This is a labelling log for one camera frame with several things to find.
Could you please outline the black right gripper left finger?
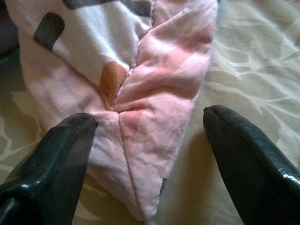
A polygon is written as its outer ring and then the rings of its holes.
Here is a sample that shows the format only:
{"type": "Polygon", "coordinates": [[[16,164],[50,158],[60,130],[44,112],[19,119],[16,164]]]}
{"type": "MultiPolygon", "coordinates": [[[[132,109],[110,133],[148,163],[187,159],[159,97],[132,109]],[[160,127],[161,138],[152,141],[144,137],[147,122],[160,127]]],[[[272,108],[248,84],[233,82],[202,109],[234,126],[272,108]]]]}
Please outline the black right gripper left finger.
{"type": "Polygon", "coordinates": [[[87,170],[97,122],[76,113],[52,127],[0,187],[3,225],[69,225],[87,170]]]}

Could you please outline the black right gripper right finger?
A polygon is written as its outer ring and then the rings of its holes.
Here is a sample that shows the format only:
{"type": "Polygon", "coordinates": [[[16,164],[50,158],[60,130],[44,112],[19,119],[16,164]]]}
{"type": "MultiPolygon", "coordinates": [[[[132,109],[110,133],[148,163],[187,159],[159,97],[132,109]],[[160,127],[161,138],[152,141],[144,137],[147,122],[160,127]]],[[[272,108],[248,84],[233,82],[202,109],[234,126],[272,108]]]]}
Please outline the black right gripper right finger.
{"type": "Polygon", "coordinates": [[[204,109],[203,127],[243,223],[299,224],[300,172],[270,138],[224,105],[204,109]]]}

